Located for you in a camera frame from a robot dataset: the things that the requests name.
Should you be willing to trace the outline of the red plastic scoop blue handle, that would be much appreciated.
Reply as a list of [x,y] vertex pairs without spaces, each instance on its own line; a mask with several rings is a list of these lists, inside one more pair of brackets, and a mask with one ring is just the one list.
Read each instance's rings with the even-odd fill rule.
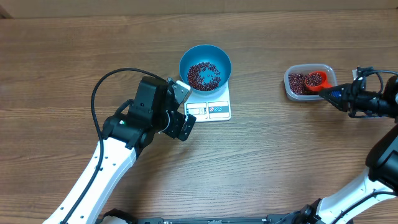
[[305,95],[306,101],[321,100],[322,97],[319,96],[320,90],[338,85],[336,80],[334,80],[334,77],[332,77],[332,79],[330,80],[328,73],[320,70],[307,74],[305,84],[310,90],[310,94]]

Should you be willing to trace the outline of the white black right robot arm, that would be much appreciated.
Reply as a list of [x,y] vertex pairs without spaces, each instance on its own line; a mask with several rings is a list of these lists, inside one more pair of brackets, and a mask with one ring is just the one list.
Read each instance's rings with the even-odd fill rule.
[[[319,95],[354,118],[387,116],[397,119],[397,77],[388,79],[383,93],[367,91],[365,78],[325,88]],[[363,172],[337,193],[320,198],[296,212],[293,223],[350,223],[373,205],[397,197],[397,128],[393,127],[367,155]]]

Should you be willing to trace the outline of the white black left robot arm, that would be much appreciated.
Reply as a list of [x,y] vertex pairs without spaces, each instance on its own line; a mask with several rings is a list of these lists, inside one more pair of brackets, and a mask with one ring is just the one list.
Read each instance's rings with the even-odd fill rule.
[[135,99],[106,119],[87,167],[46,223],[95,223],[115,186],[155,134],[186,141],[196,118],[178,108],[191,92],[181,81],[144,77]]

